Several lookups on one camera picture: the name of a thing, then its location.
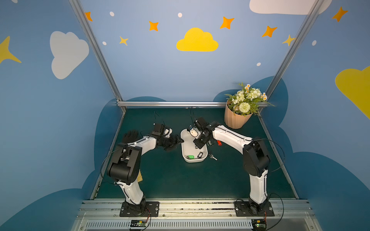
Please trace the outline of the white oval storage box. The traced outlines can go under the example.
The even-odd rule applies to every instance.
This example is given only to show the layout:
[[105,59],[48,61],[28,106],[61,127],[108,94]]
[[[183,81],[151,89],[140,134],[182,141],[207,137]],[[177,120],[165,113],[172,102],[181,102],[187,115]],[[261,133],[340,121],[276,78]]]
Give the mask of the white oval storage box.
[[[198,149],[193,143],[193,140],[195,138],[190,135],[188,129],[184,129],[181,131],[181,138],[185,141],[184,143],[181,143],[182,156],[187,163],[202,162],[208,157],[207,146],[205,145],[202,149]],[[197,158],[199,152],[204,153],[201,159]],[[186,156],[188,155],[194,156],[194,159],[186,159]]]

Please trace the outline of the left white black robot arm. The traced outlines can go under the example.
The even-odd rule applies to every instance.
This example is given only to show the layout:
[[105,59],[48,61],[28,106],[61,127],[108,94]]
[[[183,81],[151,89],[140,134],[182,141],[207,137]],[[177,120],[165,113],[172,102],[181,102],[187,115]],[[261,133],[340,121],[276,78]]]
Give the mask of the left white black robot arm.
[[124,135],[107,166],[107,175],[125,195],[122,203],[124,214],[138,217],[148,212],[145,194],[137,179],[142,155],[158,147],[169,152],[183,142],[179,135],[172,134],[171,128],[159,123],[155,123],[153,131],[142,138],[138,137],[137,130],[128,131]]

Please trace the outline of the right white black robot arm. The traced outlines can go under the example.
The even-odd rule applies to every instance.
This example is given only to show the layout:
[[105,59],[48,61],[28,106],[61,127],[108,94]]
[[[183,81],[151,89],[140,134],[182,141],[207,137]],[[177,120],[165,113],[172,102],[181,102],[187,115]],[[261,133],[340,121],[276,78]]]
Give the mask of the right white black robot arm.
[[238,216],[247,209],[246,216],[259,217],[266,215],[274,216],[271,203],[267,194],[267,175],[271,159],[265,145],[265,139],[250,138],[236,133],[218,122],[208,123],[203,117],[194,122],[199,130],[199,135],[193,143],[202,148],[210,140],[221,141],[239,151],[243,156],[243,168],[250,177],[250,194],[248,202],[241,201],[240,206],[235,202],[235,208],[239,208]]

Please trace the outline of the pink ribbed flower pot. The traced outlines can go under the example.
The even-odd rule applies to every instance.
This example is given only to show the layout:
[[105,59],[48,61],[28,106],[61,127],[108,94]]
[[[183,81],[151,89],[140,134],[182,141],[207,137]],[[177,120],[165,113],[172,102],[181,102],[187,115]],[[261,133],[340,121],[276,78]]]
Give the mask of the pink ribbed flower pot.
[[229,101],[226,102],[225,106],[225,124],[232,129],[240,129],[244,126],[244,124],[252,117],[252,114],[243,116],[234,113],[231,109],[229,109],[230,103]]

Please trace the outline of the black glove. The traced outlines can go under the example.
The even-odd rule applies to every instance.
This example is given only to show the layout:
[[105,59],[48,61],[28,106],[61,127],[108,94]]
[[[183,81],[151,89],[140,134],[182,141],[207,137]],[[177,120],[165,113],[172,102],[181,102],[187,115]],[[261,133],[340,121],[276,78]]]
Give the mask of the black glove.
[[138,135],[139,135],[139,132],[137,130],[130,130],[124,134],[121,142],[125,144],[135,142],[139,140]]

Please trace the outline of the blue brush with bristles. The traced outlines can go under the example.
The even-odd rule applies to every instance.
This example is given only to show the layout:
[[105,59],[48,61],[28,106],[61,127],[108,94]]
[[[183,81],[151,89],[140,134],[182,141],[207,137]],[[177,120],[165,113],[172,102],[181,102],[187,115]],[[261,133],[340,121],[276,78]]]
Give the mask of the blue brush with bristles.
[[143,181],[143,176],[141,174],[141,171],[138,172],[137,181],[138,182],[142,182]]

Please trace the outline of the white green artificial flowers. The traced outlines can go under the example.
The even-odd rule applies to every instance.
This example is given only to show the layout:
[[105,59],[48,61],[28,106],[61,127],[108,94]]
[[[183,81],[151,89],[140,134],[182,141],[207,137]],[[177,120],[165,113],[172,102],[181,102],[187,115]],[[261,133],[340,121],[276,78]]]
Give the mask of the white green artificial flowers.
[[260,103],[268,103],[268,96],[261,92],[259,88],[254,88],[250,84],[239,83],[241,90],[235,94],[226,94],[226,108],[236,115],[260,115]]

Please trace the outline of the left green circuit board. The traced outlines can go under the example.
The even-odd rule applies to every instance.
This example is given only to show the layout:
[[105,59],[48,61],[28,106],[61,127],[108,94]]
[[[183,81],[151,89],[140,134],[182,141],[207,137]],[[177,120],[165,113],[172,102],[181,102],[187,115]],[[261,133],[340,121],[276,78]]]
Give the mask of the left green circuit board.
[[130,228],[145,228],[147,226],[147,222],[143,220],[131,220]]

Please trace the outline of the green circuit board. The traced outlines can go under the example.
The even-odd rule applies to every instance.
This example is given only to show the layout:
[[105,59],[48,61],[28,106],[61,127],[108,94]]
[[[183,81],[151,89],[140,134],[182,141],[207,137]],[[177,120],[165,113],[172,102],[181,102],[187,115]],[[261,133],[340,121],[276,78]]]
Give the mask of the green circuit board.
[[254,231],[266,231],[267,230],[267,222],[264,219],[253,219],[251,221],[252,229]]
[[147,226],[147,222],[143,220],[131,220],[130,228],[145,228]]

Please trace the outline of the right green circuit board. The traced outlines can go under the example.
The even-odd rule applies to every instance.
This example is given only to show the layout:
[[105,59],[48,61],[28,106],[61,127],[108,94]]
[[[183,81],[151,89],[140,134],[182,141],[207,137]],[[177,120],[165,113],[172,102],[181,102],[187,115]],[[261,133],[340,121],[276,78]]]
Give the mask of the right green circuit board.
[[254,231],[266,231],[267,230],[267,222],[264,219],[253,219],[251,221],[252,229]]

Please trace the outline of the rear aluminium frame bar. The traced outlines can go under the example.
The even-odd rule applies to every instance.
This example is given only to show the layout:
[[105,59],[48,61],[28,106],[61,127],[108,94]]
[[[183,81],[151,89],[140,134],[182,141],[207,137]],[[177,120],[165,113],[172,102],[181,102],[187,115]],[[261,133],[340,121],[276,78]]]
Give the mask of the rear aluminium frame bar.
[[225,107],[226,102],[117,101],[117,105],[122,107]]

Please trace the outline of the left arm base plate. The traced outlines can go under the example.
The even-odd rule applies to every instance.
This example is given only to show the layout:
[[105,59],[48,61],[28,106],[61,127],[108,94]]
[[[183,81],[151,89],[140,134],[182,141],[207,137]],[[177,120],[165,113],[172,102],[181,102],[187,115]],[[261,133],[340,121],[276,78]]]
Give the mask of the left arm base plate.
[[160,202],[158,201],[148,201],[144,204],[139,205],[130,204],[128,202],[123,202],[119,216],[120,217],[158,217],[159,215]]

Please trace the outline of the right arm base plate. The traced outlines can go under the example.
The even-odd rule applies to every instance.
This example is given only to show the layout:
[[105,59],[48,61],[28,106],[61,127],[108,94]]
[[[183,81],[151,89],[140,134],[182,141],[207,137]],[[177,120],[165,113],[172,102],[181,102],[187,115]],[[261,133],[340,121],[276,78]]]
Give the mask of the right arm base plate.
[[235,213],[237,217],[274,217],[274,211],[271,203],[266,200],[262,204],[255,202],[245,202],[236,200],[234,202]]

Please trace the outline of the front aluminium rail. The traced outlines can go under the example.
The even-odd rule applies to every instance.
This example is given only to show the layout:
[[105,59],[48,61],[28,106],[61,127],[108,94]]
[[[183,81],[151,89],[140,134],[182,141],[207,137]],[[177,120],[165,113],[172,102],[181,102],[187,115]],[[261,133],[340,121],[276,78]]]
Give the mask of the front aluminium rail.
[[[233,199],[153,199],[158,217],[120,217],[122,200],[84,201],[73,231],[253,231],[251,221],[264,219],[267,231],[320,231],[307,200],[271,199],[274,217],[237,217]],[[131,220],[147,222],[130,228]]]

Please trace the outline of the left aluminium frame post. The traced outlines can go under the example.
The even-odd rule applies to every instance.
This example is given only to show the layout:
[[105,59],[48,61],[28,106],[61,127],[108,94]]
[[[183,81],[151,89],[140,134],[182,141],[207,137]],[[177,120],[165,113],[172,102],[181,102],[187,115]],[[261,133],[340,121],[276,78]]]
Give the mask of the left aluminium frame post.
[[88,42],[98,60],[98,63],[103,71],[103,74],[105,75],[110,88],[116,98],[116,105],[121,108],[122,112],[125,114],[126,113],[126,107],[125,106],[119,106],[118,103],[123,102],[123,98],[119,92],[119,89],[117,87],[117,84],[115,82],[115,79],[108,67],[108,64],[104,58],[104,55],[99,47],[98,41],[92,31],[92,28],[90,26],[89,20],[87,19],[87,16],[83,10],[83,6],[81,4],[81,1],[78,0],[69,0],[69,3],[77,17],[77,19],[80,22],[80,25],[88,39]]

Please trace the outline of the aluminium frame post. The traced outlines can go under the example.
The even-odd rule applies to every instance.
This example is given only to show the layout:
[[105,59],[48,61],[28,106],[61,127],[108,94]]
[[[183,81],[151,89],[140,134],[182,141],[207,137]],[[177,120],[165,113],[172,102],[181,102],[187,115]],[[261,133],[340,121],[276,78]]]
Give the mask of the aluminium frame post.
[[320,10],[324,4],[324,0],[317,0],[314,1],[310,11],[308,12],[306,18],[304,19],[301,27],[299,28],[296,38],[293,41],[293,44],[288,49],[280,67],[278,68],[276,74],[273,76],[272,81],[267,87],[266,94],[268,100],[271,98],[274,90],[278,86],[280,80],[282,79],[283,75],[285,74],[286,70],[288,69],[290,63],[292,62],[294,56],[298,52],[301,44],[303,43],[304,39],[306,38],[307,34],[309,33],[310,29],[314,25],[317,17],[320,14]]
[[121,108],[122,112],[125,114],[126,113],[126,107],[125,106],[119,106],[118,103],[123,102],[123,98],[119,92],[119,89],[117,87],[117,84],[115,82],[115,79],[108,67],[108,64],[104,58],[104,55],[99,47],[98,41],[92,31],[92,28],[90,26],[89,20],[87,19],[87,16],[83,10],[83,6],[81,4],[81,1],[78,0],[69,0],[69,3],[77,17],[77,19],[80,22],[80,25],[88,39],[88,42],[98,60],[98,63],[103,71],[103,74],[105,75],[110,88],[116,98],[116,105]]

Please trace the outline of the right aluminium frame post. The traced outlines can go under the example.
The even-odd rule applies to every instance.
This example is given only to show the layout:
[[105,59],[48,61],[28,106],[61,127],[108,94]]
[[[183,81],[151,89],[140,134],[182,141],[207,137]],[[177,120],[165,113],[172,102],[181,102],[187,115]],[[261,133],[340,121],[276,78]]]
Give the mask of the right aluminium frame post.
[[308,12],[306,18],[304,19],[301,27],[299,28],[296,38],[293,41],[293,44],[288,49],[280,67],[278,68],[276,74],[273,76],[272,81],[267,87],[266,94],[268,100],[271,98],[274,90],[278,86],[280,80],[282,79],[283,75],[285,74],[286,70],[288,69],[290,63],[292,62],[294,56],[298,52],[301,44],[303,43],[304,39],[306,38],[307,34],[309,33],[310,29],[314,25],[317,17],[320,14],[320,10],[324,4],[324,0],[317,0],[314,1],[310,11]]

